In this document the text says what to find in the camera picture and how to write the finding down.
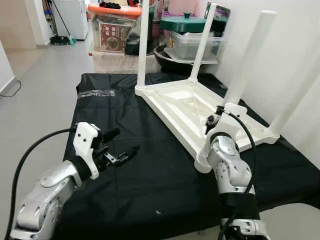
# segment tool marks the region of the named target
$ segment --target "black tablecloth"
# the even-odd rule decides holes
[[[146,83],[185,78],[155,73],[147,75]],[[220,96],[226,92],[211,74],[200,75],[199,80]],[[107,169],[74,193],[64,206],[54,239],[157,240],[220,223],[214,174],[196,171],[189,153],[135,95],[136,82],[137,75],[130,74],[82,75],[78,93],[99,90],[103,94],[95,91],[95,95],[78,98],[72,124],[94,123],[104,132],[120,128],[121,134],[108,144],[112,154],[136,145],[140,149],[130,162]],[[267,125],[250,108],[248,114]],[[73,137],[69,136],[65,160],[74,157]],[[285,143],[281,139],[257,147],[255,188],[260,209],[294,202],[319,207],[319,170]],[[251,150],[241,157],[251,164]]]

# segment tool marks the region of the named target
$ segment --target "printed image on box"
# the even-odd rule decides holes
[[[106,52],[125,52],[128,32],[131,26],[99,23],[100,50]]]

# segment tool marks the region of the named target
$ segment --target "white appliance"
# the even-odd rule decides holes
[[[54,0],[54,2],[71,36],[77,40],[85,40],[88,34],[85,0]],[[68,37],[68,32],[61,21],[56,7],[52,4],[57,33],[59,36]]]

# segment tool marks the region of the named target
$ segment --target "broom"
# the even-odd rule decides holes
[[[70,44],[70,45],[74,45],[77,40],[76,40],[73,36],[71,36],[71,34],[70,34],[70,32],[69,32],[66,24],[65,24],[65,21],[63,20],[61,14],[60,14],[60,12],[59,12],[59,9],[57,8],[57,5],[56,5],[55,1],[54,1],[54,0],[51,0],[51,1],[53,2],[54,6],[55,6],[55,9],[56,9],[56,11],[58,12],[58,14],[59,14],[59,16],[60,16],[60,18],[61,18],[61,21],[62,21],[62,23],[63,23],[63,25],[64,25],[64,27],[65,27],[65,30],[66,30],[66,31],[68,32],[68,34],[69,34],[69,44]]]

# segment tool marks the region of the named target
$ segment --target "clear tape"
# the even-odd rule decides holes
[[[90,90],[90,91],[83,91],[79,92],[78,99],[86,98],[90,96],[96,96],[96,97],[114,97],[116,95],[116,92],[114,89],[110,90]]]

